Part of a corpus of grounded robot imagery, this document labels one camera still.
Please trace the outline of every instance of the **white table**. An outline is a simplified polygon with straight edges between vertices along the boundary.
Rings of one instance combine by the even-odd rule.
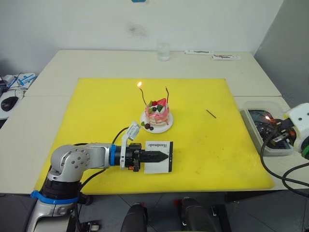
[[[170,61],[161,62],[156,52],[59,51],[0,130],[0,192],[32,192],[79,77],[225,78],[239,109],[246,101],[273,101],[288,110],[252,55],[235,54],[243,59],[211,61],[174,52]],[[265,160],[279,174],[306,162],[299,154]],[[308,173],[291,176],[306,181]],[[273,189],[284,189],[274,180]]]

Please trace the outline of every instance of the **computer mouse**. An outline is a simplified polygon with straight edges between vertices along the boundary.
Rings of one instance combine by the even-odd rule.
[[[16,104],[18,97],[9,97],[1,102],[1,109],[3,111],[10,111]]]

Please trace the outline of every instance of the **black cable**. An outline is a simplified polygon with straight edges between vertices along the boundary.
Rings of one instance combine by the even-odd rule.
[[[20,74],[22,74],[22,72],[19,73],[17,76],[14,76],[14,77],[15,77],[15,81],[16,81],[18,87],[20,87],[19,82],[18,82],[18,78],[19,78],[19,75],[20,75]]]
[[[287,176],[290,172],[292,172],[292,171],[294,171],[294,170],[296,170],[296,169],[298,169],[298,168],[303,167],[302,165],[300,165],[301,167],[300,167],[300,166],[296,166],[296,167],[294,167],[294,168],[288,170],[289,172],[287,171],[287,172],[286,172],[287,174],[285,173],[286,176],[284,176],[284,175],[283,175],[283,176],[277,175],[277,174],[275,174],[274,172],[272,172],[272,171],[266,166],[266,164],[265,164],[265,162],[264,162],[264,150],[265,150],[266,145],[269,143],[269,141],[272,139],[272,137],[273,137],[277,132],[278,132],[278,129],[276,128],[276,129],[264,140],[264,142],[263,142],[263,145],[262,145],[262,148],[261,148],[261,152],[260,152],[260,159],[261,159],[261,163],[262,163],[263,167],[265,168],[265,170],[266,170],[268,173],[270,173],[270,174],[273,175],[274,177],[276,177],[276,178],[278,178],[278,179],[284,181],[284,183],[283,183],[284,186],[288,186],[288,185],[285,183],[285,181],[289,181],[289,182],[293,182],[293,183],[296,183],[296,184],[300,184],[300,185],[304,185],[304,186],[309,187],[309,184],[306,183],[306,182],[302,182],[302,181],[298,181],[298,180],[286,178],[286,176]],[[301,196],[304,196],[303,193],[301,193],[301,192],[299,192],[299,191],[293,189],[293,188],[290,187],[290,186],[288,186],[287,188],[288,188],[289,190],[291,190],[292,192],[296,193],[296,194],[299,194],[299,195],[301,195]]]
[[[129,128],[129,127],[125,127],[125,128],[123,128],[121,131],[119,131],[119,133],[116,135],[116,137],[115,137],[114,140],[112,141],[112,144],[114,144],[115,141],[116,141],[116,139],[118,138],[118,136],[119,136],[123,131],[127,130],[128,128]]]
[[[293,167],[293,168],[287,170],[287,171],[283,174],[282,177],[283,177],[283,178],[286,178],[287,175],[290,174],[291,172],[293,172],[293,171],[295,171],[295,170],[297,170],[297,169],[300,169],[300,168],[308,167],[308,166],[309,166],[309,163],[304,163],[304,164],[298,165],[298,166],[296,166],[296,167]],[[283,183],[283,185],[284,185],[287,189],[289,189],[290,191],[292,191],[292,192],[294,192],[294,193],[296,193],[296,194],[302,195],[302,196],[304,196],[304,197],[309,197],[308,194],[305,194],[305,193],[303,193],[303,192],[301,192],[301,191],[295,190],[294,188],[290,187],[290,186],[285,182],[285,180],[282,180],[282,183]]]
[[[121,131],[119,131],[119,133],[116,135],[116,137],[114,138],[114,140],[112,141],[112,144],[115,143],[116,139],[118,138],[118,136],[125,130],[127,130],[128,127],[123,128]],[[75,144],[76,146],[79,145],[86,145],[87,143],[79,143],[79,144]],[[91,175],[90,177],[88,177],[79,187],[78,190],[78,194],[81,192],[82,188],[94,177],[96,177],[97,175],[101,174],[102,172],[104,172],[106,170],[106,168],[102,169],[101,171],[94,173],[93,175]],[[81,225],[81,222],[79,221],[79,214],[78,214],[78,203],[75,202],[74,204],[74,216],[75,216],[75,220],[76,220],[76,225],[77,225],[77,229],[79,232],[83,232],[83,227]]]
[[[9,92],[9,91],[14,91],[14,95],[15,95],[15,97],[16,97],[16,90],[17,90],[17,89],[9,89],[9,90],[4,91],[4,93]]]
[[[13,86],[13,87],[10,87],[9,89],[13,89],[13,88],[19,88],[19,89],[25,89],[25,90],[27,90],[28,88],[26,88],[26,87],[21,87],[21,86]]]
[[[267,123],[267,122],[261,122],[261,121],[254,121],[254,122],[258,122],[258,123],[261,123],[261,124],[263,124],[265,127],[268,127],[268,128],[270,128],[270,129],[274,129],[273,127],[272,127],[272,125],[271,124],[269,124],[269,123]]]

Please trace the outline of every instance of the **strawberry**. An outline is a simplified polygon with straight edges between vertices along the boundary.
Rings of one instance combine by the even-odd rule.
[[[165,106],[165,105],[166,105],[166,98],[162,98],[161,100],[158,100],[156,103],[157,103],[158,105]]]

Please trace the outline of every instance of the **white card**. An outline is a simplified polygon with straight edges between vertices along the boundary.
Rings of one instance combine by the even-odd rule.
[[[169,173],[172,171],[173,142],[170,141],[146,141],[145,151],[161,151],[169,158],[157,163],[145,163],[144,173]]]

